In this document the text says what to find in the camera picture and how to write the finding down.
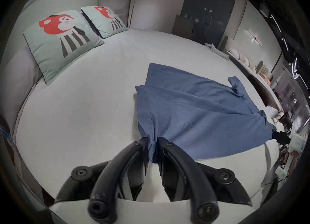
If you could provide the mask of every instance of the light green pillow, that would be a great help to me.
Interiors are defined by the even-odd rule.
[[[108,7],[91,6],[82,7],[81,10],[93,23],[102,38],[127,30],[122,20]]]
[[[24,36],[47,84],[78,56],[104,44],[76,10],[51,15]]]

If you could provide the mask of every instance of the lamp pole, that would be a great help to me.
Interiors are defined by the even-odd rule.
[[[130,17],[130,23],[129,23],[129,27],[131,26],[131,20],[132,20],[132,13],[134,12],[134,5],[132,6],[132,10],[131,10],[131,17]]]

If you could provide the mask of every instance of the wall light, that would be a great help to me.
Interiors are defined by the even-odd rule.
[[[285,46],[286,46],[287,51],[289,51],[289,48],[287,47],[287,44],[286,44],[286,41],[285,41],[284,38],[283,38],[283,41],[284,41],[284,43],[285,43]]]
[[[280,29],[280,27],[279,27],[279,25],[278,25],[277,22],[276,22],[276,19],[274,19],[273,15],[271,15],[271,17],[273,18],[274,22],[275,22],[276,25],[278,26],[278,29],[279,29],[280,33],[282,33],[282,32],[281,32],[281,29]]]
[[[259,44],[260,46],[262,45],[261,43],[259,43],[259,41],[257,40],[257,37],[254,36],[251,32],[249,32],[248,30],[246,30],[246,32],[252,37],[252,39],[254,41],[256,41],[257,44]]]

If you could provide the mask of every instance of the red cartoon face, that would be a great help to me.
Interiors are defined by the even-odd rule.
[[[69,15],[52,15],[39,22],[44,32],[48,34],[60,34],[73,28],[78,22]]]
[[[95,7],[96,10],[99,10],[106,18],[113,19],[115,18],[115,13],[109,9],[103,7]]]

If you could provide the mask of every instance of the white towel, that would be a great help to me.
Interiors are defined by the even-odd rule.
[[[215,46],[213,45],[213,43],[210,45],[210,44],[207,44],[205,43],[205,47],[207,47],[210,51],[220,55],[221,57],[223,57],[224,59],[227,59],[229,60],[229,55],[223,53],[222,51],[218,50],[215,48]]]

